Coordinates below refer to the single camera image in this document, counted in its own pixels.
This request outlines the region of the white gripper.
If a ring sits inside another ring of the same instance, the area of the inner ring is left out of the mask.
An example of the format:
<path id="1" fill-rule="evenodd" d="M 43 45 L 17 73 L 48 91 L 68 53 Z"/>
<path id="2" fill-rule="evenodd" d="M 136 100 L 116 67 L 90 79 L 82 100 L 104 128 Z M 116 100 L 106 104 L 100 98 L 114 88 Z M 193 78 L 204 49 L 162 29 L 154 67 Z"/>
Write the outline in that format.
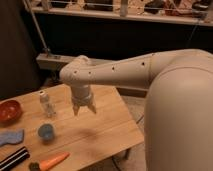
<path id="1" fill-rule="evenodd" d="M 80 106 L 88 106 L 88 108 L 96 114 L 96 106 L 93 102 L 93 93 L 89 85 L 72 86 L 72 102 L 74 116 L 78 116 Z"/>

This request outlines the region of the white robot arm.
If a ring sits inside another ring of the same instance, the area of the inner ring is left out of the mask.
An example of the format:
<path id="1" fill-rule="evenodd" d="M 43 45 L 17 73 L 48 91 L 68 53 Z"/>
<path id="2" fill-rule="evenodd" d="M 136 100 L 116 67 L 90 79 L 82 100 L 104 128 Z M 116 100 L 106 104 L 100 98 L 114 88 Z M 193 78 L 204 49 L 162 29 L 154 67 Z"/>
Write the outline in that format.
<path id="1" fill-rule="evenodd" d="M 149 53 L 94 65 L 78 56 L 60 71 L 73 110 L 94 109 L 90 86 L 145 89 L 147 171 L 213 171 L 213 54 L 200 49 Z"/>

